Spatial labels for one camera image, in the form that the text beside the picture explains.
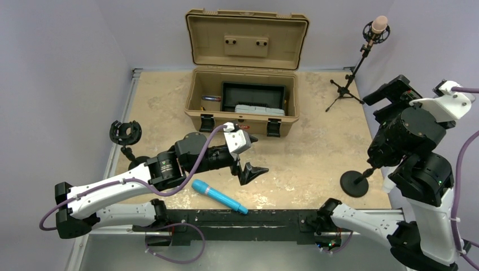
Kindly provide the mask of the blue microphone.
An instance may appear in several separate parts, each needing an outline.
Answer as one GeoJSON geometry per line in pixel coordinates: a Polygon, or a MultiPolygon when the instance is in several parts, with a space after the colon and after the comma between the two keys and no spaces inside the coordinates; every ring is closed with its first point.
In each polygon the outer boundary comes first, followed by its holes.
{"type": "Polygon", "coordinates": [[[217,191],[201,180],[194,180],[191,186],[196,192],[205,195],[238,213],[246,215],[249,212],[249,210],[239,202],[217,191]]]}

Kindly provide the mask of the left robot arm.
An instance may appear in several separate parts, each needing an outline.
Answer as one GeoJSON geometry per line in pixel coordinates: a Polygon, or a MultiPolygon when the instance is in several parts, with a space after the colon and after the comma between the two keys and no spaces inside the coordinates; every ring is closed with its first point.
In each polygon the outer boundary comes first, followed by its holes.
{"type": "Polygon", "coordinates": [[[268,168],[241,165],[240,154],[257,138],[246,131],[221,125],[225,143],[210,146],[214,135],[192,132],[167,151],[147,158],[126,172],[96,183],[73,186],[67,182],[55,185],[55,227],[62,239],[72,239],[103,226],[132,224],[161,231],[168,225],[166,206],[154,199],[144,204],[128,205],[122,201],[143,194],[167,197],[178,193],[196,173],[229,168],[240,185],[247,185],[267,173],[268,168]]]}

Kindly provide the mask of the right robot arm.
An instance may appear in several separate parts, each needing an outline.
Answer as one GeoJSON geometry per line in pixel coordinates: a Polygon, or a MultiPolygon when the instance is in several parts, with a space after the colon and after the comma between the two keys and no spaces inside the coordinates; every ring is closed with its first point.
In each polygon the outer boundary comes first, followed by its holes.
{"type": "Polygon", "coordinates": [[[458,231],[460,173],[434,152],[457,120],[476,100],[478,89],[443,80],[433,98],[424,98],[399,75],[364,98],[367,105],[383,99],[376,110],[379,129],[367,151],[372,170],[391,167],[392,182],[412,207],[414,220],[395,221],[328,199],[318,210],[316,231],[347,229],[383,244],[393,257],[413,270],[457,270],[456,261],[473,246],[458,231]]]}

